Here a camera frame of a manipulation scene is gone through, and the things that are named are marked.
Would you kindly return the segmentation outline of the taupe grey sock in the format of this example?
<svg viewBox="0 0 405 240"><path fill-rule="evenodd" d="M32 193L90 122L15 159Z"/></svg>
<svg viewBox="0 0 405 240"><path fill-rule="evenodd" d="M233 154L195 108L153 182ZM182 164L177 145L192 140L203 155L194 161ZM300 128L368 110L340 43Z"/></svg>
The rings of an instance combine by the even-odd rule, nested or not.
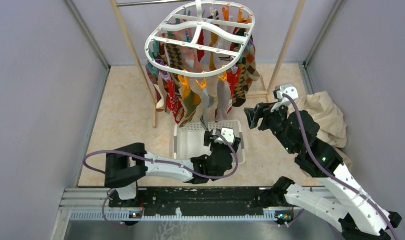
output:
<svg viewBox="0 0 405 240"><path fill-rule="evenodd" d="M217 84L217 109L215 121L225 121L228 119L229 103L231 100L231 90L228 81L219 80Z"/></svg>

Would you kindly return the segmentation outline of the olive green striped sock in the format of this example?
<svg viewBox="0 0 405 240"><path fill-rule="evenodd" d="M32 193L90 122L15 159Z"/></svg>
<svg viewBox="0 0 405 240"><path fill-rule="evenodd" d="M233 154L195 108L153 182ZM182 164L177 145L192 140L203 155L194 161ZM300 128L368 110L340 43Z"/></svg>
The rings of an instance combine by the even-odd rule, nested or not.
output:
<svg viewBox="0 0 405 240"><path fill-rule="evenodd" d="M183 106L185 108L185 116L182 123L179 125L180 128L185 127L189 122L191 122L196 114L198 106L201 104L201 97L192 91L189 79L185 77L181 79L181 97Z"/></svg>

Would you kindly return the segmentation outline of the white perforated plastic basket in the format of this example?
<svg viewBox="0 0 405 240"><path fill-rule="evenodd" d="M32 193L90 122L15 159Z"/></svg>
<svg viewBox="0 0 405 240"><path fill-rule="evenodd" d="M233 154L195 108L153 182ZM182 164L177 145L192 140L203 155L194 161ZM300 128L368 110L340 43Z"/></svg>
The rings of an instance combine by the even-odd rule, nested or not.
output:
<svg viewBox="0 0 405 240"><path fill-rule="evenodd" d="M238 163L246 162L246 152L244 146L244 136L241 122L238 120L225 120L220 122L210 122L208 124L210 130L230 128L234 130L236 137L241 139L239 149L237 151ZM173 139L173 157L175 159L190 159L204 154L210 153L210 148L204 146L205 129L199 122L192 122L185 127L175 126Z"/></svg>

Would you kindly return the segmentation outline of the red white patterned sock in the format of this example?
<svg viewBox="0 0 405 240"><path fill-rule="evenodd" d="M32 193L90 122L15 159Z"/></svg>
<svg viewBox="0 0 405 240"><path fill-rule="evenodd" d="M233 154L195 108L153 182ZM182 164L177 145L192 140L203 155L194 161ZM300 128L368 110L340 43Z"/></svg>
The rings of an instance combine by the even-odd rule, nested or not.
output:
<svg viewBox="0 0 405 240"><path fill-rule="evenodd" d="M176 84L174 83L173 80L168 80L167 83L168 83L167 106L173 113L175 123L179 125L185 116L185 110L179 98L180 94L177 91L178 88Z"/></svg>

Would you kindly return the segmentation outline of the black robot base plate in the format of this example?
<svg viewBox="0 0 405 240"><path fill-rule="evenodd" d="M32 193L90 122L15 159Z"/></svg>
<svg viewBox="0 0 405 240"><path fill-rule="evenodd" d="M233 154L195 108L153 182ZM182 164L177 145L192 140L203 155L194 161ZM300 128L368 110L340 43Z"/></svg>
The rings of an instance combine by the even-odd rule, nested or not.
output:
<svg viewBox="0 0 405 240"><path fill-rule="evenodd" d="M173 216L177 209L185 217L261 216L265 209L291 210L282 193L269 187L139 187L137 196L109 198L111 208L143 208L145 217Z"/></svg>

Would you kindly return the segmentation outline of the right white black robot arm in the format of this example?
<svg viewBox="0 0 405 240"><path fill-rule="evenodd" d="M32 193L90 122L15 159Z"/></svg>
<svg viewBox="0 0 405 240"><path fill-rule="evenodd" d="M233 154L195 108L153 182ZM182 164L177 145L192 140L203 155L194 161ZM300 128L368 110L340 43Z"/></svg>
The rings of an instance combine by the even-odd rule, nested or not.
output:
<svg viewBox="0 0 405 240"><path fill-rule="evenodd" d="M295 155L295 163L322 183L334 200L313 193L287 177L256 199L268 207L296 206L325 220L346 240L396 239L402 217L376 204L354 179L341 155L318 138L319 124L305 110L288 112L279 103L260 103L245 108L251 129L269 130L285 150Z"/></svg>

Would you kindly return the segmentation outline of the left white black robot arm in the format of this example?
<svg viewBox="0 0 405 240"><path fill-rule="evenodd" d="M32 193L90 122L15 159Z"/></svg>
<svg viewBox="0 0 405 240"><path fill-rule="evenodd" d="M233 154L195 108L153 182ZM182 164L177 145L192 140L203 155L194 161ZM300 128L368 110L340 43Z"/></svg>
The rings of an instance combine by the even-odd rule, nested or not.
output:
<svg viewBox="0 0 405 240"><path fill-rule="evenodd" d="M203 145L209 147L209 154L189 159L153 154L141 142L109 150L104 186L116 190L124 204L134 207L141 199L137 182L144 177L175 179L191 185L225 179L237 171L241 142L233 129L223 127L205 132Z"/></svg>

